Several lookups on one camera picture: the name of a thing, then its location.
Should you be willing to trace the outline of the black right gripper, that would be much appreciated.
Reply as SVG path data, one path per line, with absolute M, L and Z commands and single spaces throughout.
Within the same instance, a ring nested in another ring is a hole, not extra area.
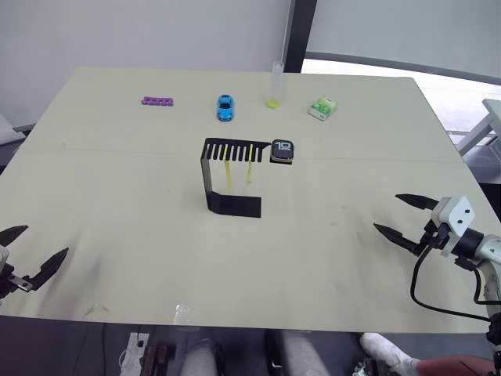
M 411 193 L 400 193 L 396 194 L 395 197 L 421 210 L 433 210 L 438 204 L 435 199 Z M 450 240 L 449 225 L 445 222 L 436 225 L 432 219 L 424 227 L 424 235 L 419 243 L 404 238 L 402 233 L 390 227 L 376 223 L 373 225 L 391 243 L 406 249 L 417 257 L 422 255 L 427 248 L 443 250 Z

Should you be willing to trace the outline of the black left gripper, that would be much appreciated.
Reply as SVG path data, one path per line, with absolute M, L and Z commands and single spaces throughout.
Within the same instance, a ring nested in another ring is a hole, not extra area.
M 0 232 L 0 245 L 8 247 L 27 229 L 28 226 L 21 225 L 2 230 Z M 18 289 L 25 292 L 38 290 L 58 271 L 68 251 L 69 248 L 64 248 L 51 256 L 40 266 L 40 271 L 34 277 L 18 277 L 14 274 L 15 268 L 10 264 L 5 264 L 1 271 L 0 299 L 4 299 L 7 295 Z

